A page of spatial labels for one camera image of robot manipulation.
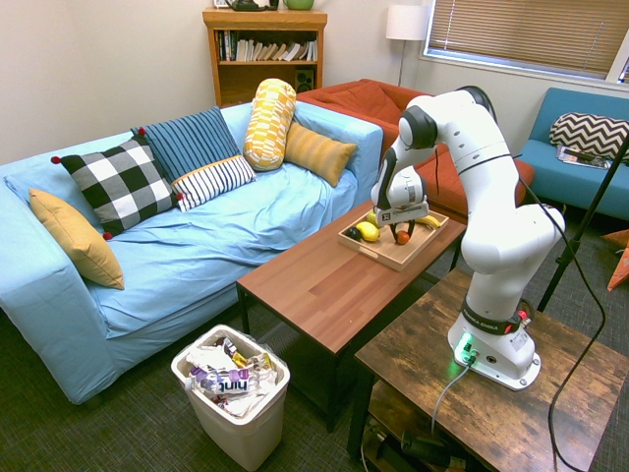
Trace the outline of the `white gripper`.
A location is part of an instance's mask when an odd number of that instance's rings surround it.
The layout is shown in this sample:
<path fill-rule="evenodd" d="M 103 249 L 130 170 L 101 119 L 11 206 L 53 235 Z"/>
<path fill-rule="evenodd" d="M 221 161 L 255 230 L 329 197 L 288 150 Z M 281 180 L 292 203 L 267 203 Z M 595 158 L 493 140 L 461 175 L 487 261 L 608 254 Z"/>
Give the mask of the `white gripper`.
<path fill-rule="evenodd" d="M 391 210 L 391 218 L 389 228 L 392 232 L 394 241 L 398 242 L 398 233 L 396 230 L 397 223 L 408 222 L 408 234 L 409 240 L 412 237 L 418 218 L 427 216 L 429 214 L 429 203 L 427 200 L 421 202 L 408 204 L 406 206 L 396 206 Z"/>

